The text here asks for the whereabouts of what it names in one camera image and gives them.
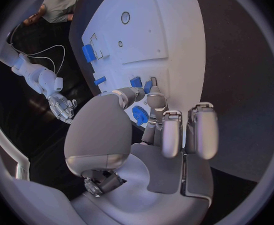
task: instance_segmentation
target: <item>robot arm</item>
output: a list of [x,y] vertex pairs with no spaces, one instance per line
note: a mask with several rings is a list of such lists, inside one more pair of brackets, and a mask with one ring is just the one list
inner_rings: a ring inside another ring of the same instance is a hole
[[40,64],[32,64],[22,53],[18,54],[7,42],[0,54],[0,61],[12,71],[25,78],[27,84],[39,94],[44,94],[50,109],[57,119],[71,124],[76,100],[67,100],[59,92],[63,89],[63,79]]

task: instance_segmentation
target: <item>person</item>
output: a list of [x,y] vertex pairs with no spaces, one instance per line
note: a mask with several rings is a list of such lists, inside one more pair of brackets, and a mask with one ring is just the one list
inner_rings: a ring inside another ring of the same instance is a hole
[[72,21],[78,0],[44,0],[39,11],[23,21],[25,26],[36,23],[41,17],[50,23]]

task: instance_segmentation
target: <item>white wire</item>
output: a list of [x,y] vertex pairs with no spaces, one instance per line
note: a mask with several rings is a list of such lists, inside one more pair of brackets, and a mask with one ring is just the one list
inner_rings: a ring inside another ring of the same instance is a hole
[[45,51],[47,51],[47,50],[49,50],[49,49],[52,49],[52,48],[54,48],[54,47],[58,47],[58,46],[60,46],[60,47],[62,47],[62,48],[63,48],[63,50],[64,50],[64,55],[63,55],[63,59],[62,59],[62,62],[61,62],[60,68],[59,68],[58,72],[56,73],[56,75],[57,75],[57,74],[59,73],[59,71],[61,70],[62,65],[63,65],[63,63],[64,63],[64,59],[65,59],[65,55],[66,55],[66,50],[65,50],[65,47],[64,47],[63,45],[58,44],[58,45],[51,46],[51,47],[49,47],[49,48],[47,48],[47,49],[45,49],[45,50],[43,50],[43,51],[40,51],[40,52],[36,52],[36,53],[33,53],[33,54],[26,54],[25,52],[23,52],[23,51],[20,51],[20,50],[16,49],[16,48],[13,46],[13,43],[12,43],[14,33],[15,33],[15,31],[18,29],[18,27],[19,27],[19,26],[20,26],[20,24],[19,24],[18,26],[16,26],[16,28],[14,29],[14,31],[13,31],[13,33],[12,33],[12,35],[11,35],[11,39],[10,39],[11,46],[12,46],[12,47],[13,47],[16,51],[18,51],[19,53],[24,54],[24,55],[25,55],[25,56],[27,56],[27,57],[30,57],[30,58],[36,58],[36,59],[49,59],[49,60],[52,62],[52,64],[53,64],[53,67],[54,67],[54,73],[55,73],[55,71],[56,71],[56,67],[55,67],[54,62],[53,62],[53,61],[52,61],[49,57],[46,57],[46,56],[32,56],[32,55],[40,54],[40,53],[42,53],[42,52],[45,52]]

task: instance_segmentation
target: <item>dark background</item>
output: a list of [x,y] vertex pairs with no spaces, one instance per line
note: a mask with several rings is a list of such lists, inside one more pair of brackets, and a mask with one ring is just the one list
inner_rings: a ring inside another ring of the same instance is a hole
[[[267,9],[265,12],[274,18],[274,0],[262,0],[261,4],[266,4]],[[60,76],[64,78],[64,80],[71,81],[70,83],[66,83],[63,94],[68,99],[73,99],[80,97],[82,98],[79,102],[79,108],[86,103],[91,97],[88,86],[83,80],[81,73],[77,67],[75,62],[75,58],[73,56],[73,52],[71,47],[69,46],[69,42],[67,40],[67,33],[69,32],[70,22],[67,23],[59,23],[59,24],[46,24],[46,21],[41,21],[39,24],[30,27],[29,29],[22,30],[22,36],[15,34],[15,46],[20,49],[27,49],[24,52],[29,53],[30,51],[40,51],[47,47],[50,47],[55,44],[63,44],[66,46],[66,61],[63,65],[63,68],[60,71]],[[49,51],[46,56],[55,57],[56,66],[59,65],[59,60],[62,58],[62,49],[59,47],[54,48],[52,51]],[[42,61],[42,64],[50,67],[50,63],[46,63]],[[0,78],[6,79],[7,81],[13,80],[13,84],[22,87],[23,90],[8,90],[4,89],[0,91],[1,93],[6,94],[6,102],[11,101],[10,104],[15,104],[12,102],[14,99],[23,99],[20,101],[22,104],[27,104],[27,110],[20,111],[24,114],[29,114],[31,116],[31,111],[35,114],[35,120],[42,120],[48,124],[48,129],[46,129],[47,134],[44,134],[43,127],[37,127],[37,131],[39,129],[41,134],[38,132],[34,133],[36,136],[23,136],[21,137],[21,133],[23,133],[23,129],[20,129],[20,126],[26,128],[26,133],[30,132],[30,128],[33,125],[34,119],[32,118],[29,121],[23,119],[21,123],[13,124],[14,119],[19,120],[19,118],[12,117],[13,114],[2,114],[0,118],[2,121],[5,120],[7,128],[10,127],[12,131],[10,132],[11,139],[17,144],[19,148],[22,148],[22,151],[29,155],[32,159],[32,164],[41,164],[37,163],[39,159],[46,159],[44,156],[48,156],[48,159],[52,159],[55,156],[52,154],[63,153],[63,147],[60,144],[63,144],[64,135],[67,131],[67,124],[61,123],[57,121],[54,117],[50,116],[46,112],[47,110],[47,101],[44,100],[42,96],[34,96],[32,99],[37,102],[39,106],[36,106],[36,103],[28,103],[27,97],[31,98],[31,93],[29,89],[26,89],[26,83],[21,82],[14,74],[9,71],[9,68],[6,66],[0,67]],[[15,106],[11,107],[11,110],[21,110],[25,106]],[[46,137],[46,140],[40,141],[40,137]],[[25,144],[30,144],[31,146],[27,149]],[[56,162],[56,167],[53,167],[53,171],[47,170],[46,173],[48,175],[52,173],[56,173],[57,179],[51,181],[50,184],[46,184],[51,187],[56,187],[62,190],[70,199],[75,197],[77,194],[83,190],[83,187],[77,187],[79,184],[79,178],[76,178],[71,173],[63,174],[67,170],[64,167],[65,164],[59,164]],[[31,169],[36,169],[38,171],[45,170],[42,167],[34,167]],[[227,175],[226,173],[220,172],[218,170],[213,169],[213,176],[215,182],[215,188],[218,190],[215,191],[214,201],[211,209],[207,214],[207,218],[203,222],[203,224],[213,224],[213,222],[218,221],[222,217],[224,217],[228,212],[233,210],[242,200],[249,194],[249,192],[254,188],[255,183],[247,180],[243,180],[231,175]],[[45,184],[48,182],[45,174],[37,174],[35,173],[32,177],[32,180],[35,180],[39,183]],[[75,193],[67,193],[67,188],[75,186],[75,188],[79,188],[75,191]],[[217,204],[225,203],[226,206],[217,206]],[[252,224],[260,224],[266,219],[271,219],[274,222],[274,197],[271,199],[266,208],[260,213],[260,215],[252,222]],[[12,221],[16,220],[15,216],[10,212],[10,210],[4,205],[1,197],[0,197],[0,224],[11,224]]]

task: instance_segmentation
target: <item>white platform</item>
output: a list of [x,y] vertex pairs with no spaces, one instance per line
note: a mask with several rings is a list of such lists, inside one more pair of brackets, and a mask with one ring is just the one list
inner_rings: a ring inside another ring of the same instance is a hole
[[[124,12],[129,13],[126,24],[121,20]],[[143,86],[156,77],[169,109],[183,113],[186,128],[188,110],[200,101],[205,71],[205,35],[197,0],[104,0],[82,41],[91,42],[98,57],[92,62],[94,78],[107,79],[99,85],[101,92],[130,87],[134,77],[141,77]],[[146,97],[134,105],[149,113],[145,101]],[[135,121],[132,108],[126,112]]]

